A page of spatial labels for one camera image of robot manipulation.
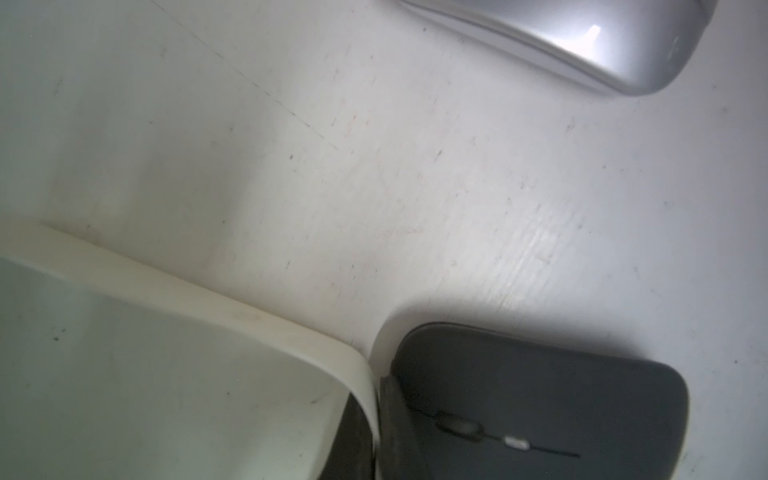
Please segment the silver slim mouse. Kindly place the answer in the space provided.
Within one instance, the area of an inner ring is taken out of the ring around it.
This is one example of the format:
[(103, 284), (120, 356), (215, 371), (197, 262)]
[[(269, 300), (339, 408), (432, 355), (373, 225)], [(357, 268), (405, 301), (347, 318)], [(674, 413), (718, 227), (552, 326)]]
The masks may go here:
[(407, 1), (415, 14), (558, 76), (655, 94), (695, 52), (716, 4), (699, 0)]

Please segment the black slim mouse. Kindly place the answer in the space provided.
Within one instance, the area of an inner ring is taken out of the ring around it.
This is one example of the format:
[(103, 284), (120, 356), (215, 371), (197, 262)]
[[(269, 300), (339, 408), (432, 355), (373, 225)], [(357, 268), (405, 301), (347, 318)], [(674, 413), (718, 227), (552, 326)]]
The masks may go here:
[(667, 365), (450, 323), (403, 338), (381, 398), (406, 478), (668, 479), (689, 410)]

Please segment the white storage box tray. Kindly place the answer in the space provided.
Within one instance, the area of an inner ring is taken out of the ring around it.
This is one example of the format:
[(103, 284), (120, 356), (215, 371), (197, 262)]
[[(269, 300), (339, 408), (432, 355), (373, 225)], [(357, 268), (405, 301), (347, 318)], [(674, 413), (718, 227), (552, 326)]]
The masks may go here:
[(5, 479), (372, 479), (377, 395), (331, 337), (1, 222)]

